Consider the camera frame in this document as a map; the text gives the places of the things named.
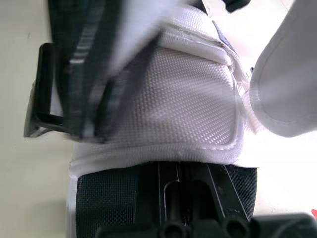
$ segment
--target white woven fabric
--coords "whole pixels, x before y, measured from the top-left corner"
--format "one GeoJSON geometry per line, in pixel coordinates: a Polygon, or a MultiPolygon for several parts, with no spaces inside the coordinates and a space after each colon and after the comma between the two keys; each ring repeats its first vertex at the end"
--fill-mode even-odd
{"type": "Polygon", "coordinates": [[[206,15],[187,6],[177,13],[120,129],[107,144],[75,145],[73,177],[147,161],[239,158],[244,113],[236,81],[245,82],[246,74],[206,15]]]}

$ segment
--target black metal buckle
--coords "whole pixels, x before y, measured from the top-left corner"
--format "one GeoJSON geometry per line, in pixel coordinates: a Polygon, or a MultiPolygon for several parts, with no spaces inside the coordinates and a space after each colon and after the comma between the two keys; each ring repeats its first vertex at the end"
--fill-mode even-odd
{"type": "Polygon", "coordinates": [[[45,43],[39,49],[38,70],[31,90],[24,136],[38,137],[51,130],[67,132],[56,89],[56,51],[45,43]]]}

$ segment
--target white fabric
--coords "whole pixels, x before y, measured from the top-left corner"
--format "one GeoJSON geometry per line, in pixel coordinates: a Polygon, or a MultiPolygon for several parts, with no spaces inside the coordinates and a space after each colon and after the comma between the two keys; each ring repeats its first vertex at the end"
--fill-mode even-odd
{"type": "Polygon", "coordinates": [[[71,176],[147,161],[239,158],[245,114],[236,85],[248,82],[247,75],[203,12],[182,6],[176,14],[122,127],[105,145],[77,143],[71,176]]]}
{"type": "Polygon", "coordinates": [[[250,100],[271,132],[291,137],[317,128],[317,1],[296,1],[255,66],[250,100]]]}

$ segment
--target white floor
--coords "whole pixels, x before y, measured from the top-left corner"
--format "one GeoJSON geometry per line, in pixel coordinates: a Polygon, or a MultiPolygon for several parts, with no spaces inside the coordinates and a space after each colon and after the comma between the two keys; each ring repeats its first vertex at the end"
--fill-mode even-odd
{"type": "MultiPolygon", "coordinates": [[[[228,14],[220,0],[206,1],[211,17],[248,66],[255,64],[291,5],[287,0],[252,0],[228,14]]],[[[43,0],[0,2],[0,237],[64,237],[72,142],[58,133],[22,137],[38,48],[49,40],[45,12],[43,0]]],[[[309,157],[315,152],[312,138],[317,135],[283,139],[284,145],[262,160],[255,214],[317,209],[317,191],[308,187],[316,180],[317,164],[309,157]],[[298,148],[298,141],[303,147],[298,148]],[[292,147],[295,152],[285,152],[292,147]]]]}

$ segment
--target black mesh fabric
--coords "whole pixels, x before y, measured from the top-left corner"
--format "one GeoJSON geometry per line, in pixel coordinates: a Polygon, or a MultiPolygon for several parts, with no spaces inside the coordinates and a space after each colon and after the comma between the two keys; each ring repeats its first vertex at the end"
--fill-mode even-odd
{"type": "MultiPolygon", "coordinates": [[[[257,169],[226,166],[248,218],[252,217],[257,169]]],[[[133,224],[140,166],[81,176],[77,184],[77,238],[94,238],[100,226],[133,224]]]]}
{"type": "Polygon", "coordinates": [[[256,168],[242,168],[234,165],[227,165],[226,168],[250,220],[253,216],[256,202],[258,170],[256,168]]]}
{"type": "Polygon", "coordinates": [[[139,167],[81,176],[77,183],[77,238],[94,238],[100,226],[133,223],[139,167]]]}

